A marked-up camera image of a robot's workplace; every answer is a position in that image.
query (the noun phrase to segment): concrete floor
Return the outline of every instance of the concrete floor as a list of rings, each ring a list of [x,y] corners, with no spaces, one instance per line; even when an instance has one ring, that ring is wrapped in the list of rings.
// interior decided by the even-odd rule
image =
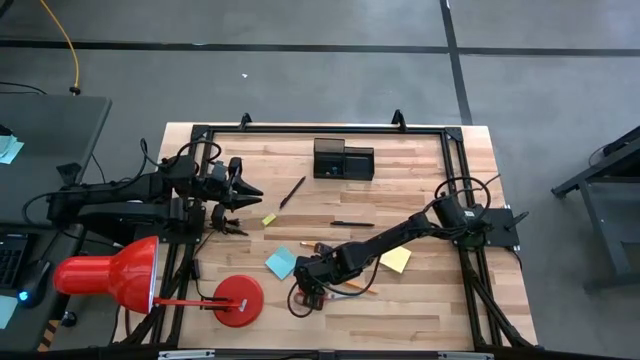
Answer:
[[[73,39],[252,44],[446,46],[437,0],[51,1]],[[459,46],[638,48],[635,0],[450,0]],[[0,36],[59,39],[37,0],[16,2]],[[137,143],[158,150],[170,121],[460,124],[449,55],[79,51],[83,94],[114,105],[96,149],[108,178],[138,166]],[[640,58],[462,56],[473,123],[489,126],[519,226],[539,343],[549,349],[640,357],[640,289],[588,296],[607,258],[581,198],[549,189],[587,166],[600,145],[638,125]],[[66,93],[65,50],[0,48],[0,79]],[[97,181],[95,168],[89,181]],[[84,300],[74,306],[82,307]],[[104,344],[115,307],[86,306],[105,324],[59,344]]]

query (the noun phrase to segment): yellow sticky note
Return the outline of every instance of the yellow sticky note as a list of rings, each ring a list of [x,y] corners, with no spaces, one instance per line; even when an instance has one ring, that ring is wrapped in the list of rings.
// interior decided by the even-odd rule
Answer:
[[[380,263],[384,266],[389,267],[393,271],[399,272],[402,274],[404,271],[404,267],[407,266],[409,262],[409,257],[411,256],[411,251],[399,246],[391,251],[387,251],[380,258]]]
[[[271,222],[273,220],[275,220],[275,219],[276,219],[276,216],[273,213],[271,213],[271,214],[267,215],[267,217],[262,219],[262,223],[264,224],[264,226],[267,226],[267,225],[271,224]]]

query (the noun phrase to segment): yellow cable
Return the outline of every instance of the yellow cable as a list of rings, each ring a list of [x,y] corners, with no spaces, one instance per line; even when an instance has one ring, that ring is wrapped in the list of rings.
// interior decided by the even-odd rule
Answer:
[[[69,49],[71,49],[71,55],[73,55],[73,63],[75,64],[75,67],[76,67],[76,79],[75,79],[75,82],[73,83],[73,86],[77,88],[80,82],[80,66],[78,65],[78,57],[76,56],[76,50],[73,48],[73,44],[71,43],[71,39],[69,39],[67,32],[64,31],[64,28],[58,21],[58,18],[56,18],[56,16],[53,14],[53,11],[49,9],[49,7],[47,6],[47,3],[44,0],[40,0],[40,3],[44,7],[44,9],[47,10],[47,12],[49,13],[49,16],[51,16],[51,19],[53,19],[56,25],[58,25],[58,28],[62,32],[62,35],[64,35],[64,38],[67,40],[67,44],[69,44]]]

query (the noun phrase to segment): wooden plank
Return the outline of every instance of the wooden plank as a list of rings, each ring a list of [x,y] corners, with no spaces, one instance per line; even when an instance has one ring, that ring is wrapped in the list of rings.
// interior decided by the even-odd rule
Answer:
[[[174,155],[188,141],[192,125],[167,124],[161,157]],[[471,175],[483,181],[495,176],[497,166],[488,129],[463,127],[463,134]],[[312,149],[315,137],[344,138],[349,146],[373,146],[376,154],[373,181],[314,179]],[[214,140],[223,149],[220,160],[228,162],[231,156],[241,156],[243,177],[265,195],[262,203],[231,215],[237,215],[243,221],[248,237],[212,234],[199,252],[200,289],[205,294],[213,294],[225,278],[235,274],[249,275],[262,285],[265,306],[253,324],[241,329],[221,325],[209,312],[187,308],[181,347],[471,349],[460,263],[449,242],[423,238],[406,244],[413,254],[405,272],[397,274],[381,266],[373,285],[378,294],[328,303],[323,311],[314,312],[305,319],[295,318],[287,310],[286,296],[294,284],[293,277],[280,281],[264,265],[279,246],[287,247],[296,255],[308,256],[312,250],[300,246],[300,241],[322,241],[335,246],[345,241],[366,240],[419,211],[433,198],[436,186],[444,180],[437,137],[218,133]],[[278,211],[280,201],[301,176],[307,176],[306,182],[287,206]],[[492,182],[489,189],[492,207],[503,205],[500,179]],[[476,198],[479,202],[485,201],[481,192],[476,192]],[[208,211],[214,205],[207,204]],[[260,220],[272,212],[277,218],[264,228]],[[433,213],[428,216],[437,221]],[[376,226],[372,229],[331,227],[329,223],[334,220],[371,222]],[[162,246],[160,266],[164,266],[164,254],[166,246]],[[516,260],[502,249],[487,249],[487,261],[496,301],[527,340],[535,342],[522,274]],[[371,275],[372,268],[369,268],[357,281],[365,284]],[[346,286],[340,288],[353,291]],[[194,284],[189,287],[188,298],[198,298]],[[486,312],[482,305],[479,309],[488,339]],[[134,325],[141,318],[134,316]],[[121,315],[116,339],[124,336],[123,321]],[[165,335],[168,323],[170,321],[165,321]]]

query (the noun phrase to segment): keyboard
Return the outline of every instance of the keyboard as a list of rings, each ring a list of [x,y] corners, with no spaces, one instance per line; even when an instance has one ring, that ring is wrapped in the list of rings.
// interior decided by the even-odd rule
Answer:
[[[33,234],[0,233],[0,289],[15,287],[33,237]]]

